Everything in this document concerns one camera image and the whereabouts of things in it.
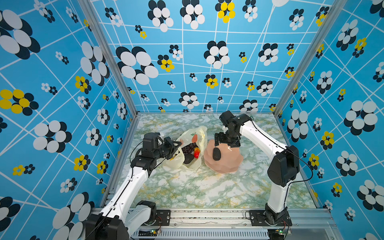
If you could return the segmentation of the cream printed plastic bag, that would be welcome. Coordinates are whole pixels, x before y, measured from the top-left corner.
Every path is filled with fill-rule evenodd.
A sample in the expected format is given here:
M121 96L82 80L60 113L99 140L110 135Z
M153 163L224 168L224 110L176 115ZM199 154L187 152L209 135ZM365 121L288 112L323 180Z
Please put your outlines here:
M185 131L178 139L182 145L165 166L170 169L195 171L202 164L203 153L208 145L207 127L201 126Z

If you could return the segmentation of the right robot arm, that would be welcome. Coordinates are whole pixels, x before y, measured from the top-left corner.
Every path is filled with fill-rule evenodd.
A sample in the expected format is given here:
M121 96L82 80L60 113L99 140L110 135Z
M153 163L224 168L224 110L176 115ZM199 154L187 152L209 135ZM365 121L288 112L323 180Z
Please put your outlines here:
M267 174L272 185L269 200L265 205L264 218L270 226L285 221L289 216L286 204L289 189L291 184L296 182L300 171L298 149L274 139L246 114L235 116L231 111L226 111L219 119L227 130L215 134L216 147L219 144L226 144L232 148L239 148L241 137L244 137L271 160Z

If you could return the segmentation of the yellow red mango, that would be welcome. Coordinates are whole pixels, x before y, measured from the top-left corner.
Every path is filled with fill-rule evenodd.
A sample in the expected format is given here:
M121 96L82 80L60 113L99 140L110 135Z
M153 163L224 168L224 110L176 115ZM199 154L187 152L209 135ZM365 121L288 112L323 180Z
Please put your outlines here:
M194 148L194 158L198 159L200 156L200 149L198 147Z

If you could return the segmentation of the dark avocado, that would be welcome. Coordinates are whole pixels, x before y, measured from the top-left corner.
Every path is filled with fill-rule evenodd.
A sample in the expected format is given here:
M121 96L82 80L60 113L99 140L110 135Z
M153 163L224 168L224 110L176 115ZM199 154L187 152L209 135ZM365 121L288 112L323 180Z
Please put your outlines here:
M213 160L219 161L221 159L221 150L217 147L213 149Z
M185 155L185 160L183 164L188 165L190 164L193 160L195 159L195 156L193 154L186 154Z

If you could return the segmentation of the aluminium front rail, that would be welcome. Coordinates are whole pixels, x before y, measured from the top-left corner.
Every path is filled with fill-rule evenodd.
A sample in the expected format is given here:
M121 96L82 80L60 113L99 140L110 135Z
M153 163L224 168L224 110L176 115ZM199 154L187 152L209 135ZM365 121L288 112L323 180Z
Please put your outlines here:
M289 211L291 227L253 227L247 209L171 210L169 226L141 225L130 240L341 240L326 209Z

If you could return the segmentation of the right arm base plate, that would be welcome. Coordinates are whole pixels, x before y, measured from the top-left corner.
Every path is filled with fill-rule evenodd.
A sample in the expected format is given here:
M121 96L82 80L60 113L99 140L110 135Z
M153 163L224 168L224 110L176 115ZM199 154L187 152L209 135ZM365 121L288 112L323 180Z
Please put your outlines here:
M253 227L291 227L293 225L287 210L278 214L264 210L249 210L247 218Z

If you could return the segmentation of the right aluminium corner post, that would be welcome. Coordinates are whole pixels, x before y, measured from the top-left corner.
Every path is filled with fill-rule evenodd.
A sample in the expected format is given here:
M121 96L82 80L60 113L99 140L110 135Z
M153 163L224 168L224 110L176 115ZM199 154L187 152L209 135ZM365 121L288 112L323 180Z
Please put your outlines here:
M345 4L347 3L347 0L342 1L334 1L333 5L330 8L329 14L327 18L325 19L324 23L320 26L319 30L317 31L314 39L312 40L309 48L307 49L306 53L304 54L303 58L300 61L300 64L298 65L298 68L294 74L294 77L290 82L288 83L286 89L284 90L279 102L277 103L277 107L274 111L274 117L277 118L281 110L283 109L284 105L288 101L288 98L290 94L293 91L293 88L298 84L299 80L301 79L302 75L304 74L305 70L308 68L309 64L311 63L318 47L323 43L325 37L328 35L329 31L333 27L335 21L337 20L338 16L340 15L342 9L344 8Z

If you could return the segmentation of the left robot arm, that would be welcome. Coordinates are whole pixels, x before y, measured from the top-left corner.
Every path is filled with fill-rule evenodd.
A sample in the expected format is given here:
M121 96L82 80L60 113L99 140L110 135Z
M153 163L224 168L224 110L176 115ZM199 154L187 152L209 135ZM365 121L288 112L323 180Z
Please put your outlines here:
M129 240L143 224L156 219L156 203L141 201L133 211L130 207L140 188L160 165L158 160L174 157L182 142L161 133L147 133L136 146L131 169L120 188L99 214L91 214L85 223L87 240Z

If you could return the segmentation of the pink scalloped fruit bowl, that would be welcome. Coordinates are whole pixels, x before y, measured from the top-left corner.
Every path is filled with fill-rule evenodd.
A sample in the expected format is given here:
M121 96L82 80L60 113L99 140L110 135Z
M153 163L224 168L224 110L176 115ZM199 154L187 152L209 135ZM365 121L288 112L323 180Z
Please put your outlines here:
M242 164L244 157L240 153L239 148L231 148L227 144L219 144L217 148L221 150L221 159L213 160L213 149L215 141L210 140L204 151L205 164L213 171L219 174L235 173Z

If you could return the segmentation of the purple grape bunch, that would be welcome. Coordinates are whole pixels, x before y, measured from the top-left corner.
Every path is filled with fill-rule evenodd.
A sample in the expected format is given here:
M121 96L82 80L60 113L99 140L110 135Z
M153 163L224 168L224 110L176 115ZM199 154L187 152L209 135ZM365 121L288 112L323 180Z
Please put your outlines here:
M182 148L182 152L184 155L186 154L194 154L194 148L198 147L196 143L188 144L187 146Z

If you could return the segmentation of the aluminium corner post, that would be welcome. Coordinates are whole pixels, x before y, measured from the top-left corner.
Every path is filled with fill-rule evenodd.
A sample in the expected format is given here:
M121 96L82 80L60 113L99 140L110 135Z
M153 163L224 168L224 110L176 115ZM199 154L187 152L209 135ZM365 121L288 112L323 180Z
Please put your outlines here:
M290 82L288 83L286 89L284 90L279 102L277 103L277 107L274 111L274 117L277 118L281 110L283 109L284 105L288 101L288 98L290 94L293 91L293 88L298 84L299 80L301 79L302 75L304 74L305 70L308 68L309 64L311 63L318 47L323 43L325 37L328 35L329 31L333 27L335 21L337 20L338 16L340 15L342 9L344 8L345 4L347 3L347 0L342 1L334 1L333 5L330 8L329 14L327 18L325 19L324 23L320 26L319 30L317 31L314 39L312 40L309 48L307 49L306 53L304 54L303 58L300 61L300 64L298 65L298 68L294 74L294 77Z
M115 77L115 80L117 82L118 88L120 89L124 99L127 102L127 105L133 115L133 119L135 119L138 115L138 111L135 107L135 104L130 96L130 93L128 91L128 87L123 79L123 76L118 68L118 65L116 61L114 60L113 53L108 45L107 39L105 37L105 34L103 33L102 26L98 22L96 12L93 10L92 4L90 1L86 0L80 0L79 4L88 20L88 22L91 25L91 28L93 29L93 33L95 35L95 38L102 50L103 55L106 58L106 61L108 63L108 66Z

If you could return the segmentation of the left aluminium corner post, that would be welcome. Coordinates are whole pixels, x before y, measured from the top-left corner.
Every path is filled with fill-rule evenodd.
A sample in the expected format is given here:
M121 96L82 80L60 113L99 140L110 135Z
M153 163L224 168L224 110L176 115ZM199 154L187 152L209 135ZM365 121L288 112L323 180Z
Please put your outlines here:
M133 115L133 119L135 119L138 115L138 111L135 107L135 104L130 96L130 93L128 91L128 87L123 79L123 76L118 68L118 65L116 61L114 60L113 53L108 45L107 39L105 37L105 34L103 33L102 26L98 22L96 12L93 10L92 4L90 1L86 0L80 0L79 4L88 20L88 22L91 25L91 28L93 29L93 33L95 35L95 38L102 50L103 55L106 58L106 61L108 63L108 66L115 77L115 80L117 82L118 88L120 89L124 99L127 102L127 105Z

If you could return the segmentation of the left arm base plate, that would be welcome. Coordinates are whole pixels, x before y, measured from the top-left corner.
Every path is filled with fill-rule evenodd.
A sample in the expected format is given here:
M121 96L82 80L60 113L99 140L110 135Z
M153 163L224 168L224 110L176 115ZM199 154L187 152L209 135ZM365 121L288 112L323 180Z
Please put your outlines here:
M171 220L171 210L157 210L155 217L149 220L146 223L143 223L143 226L169 226Z

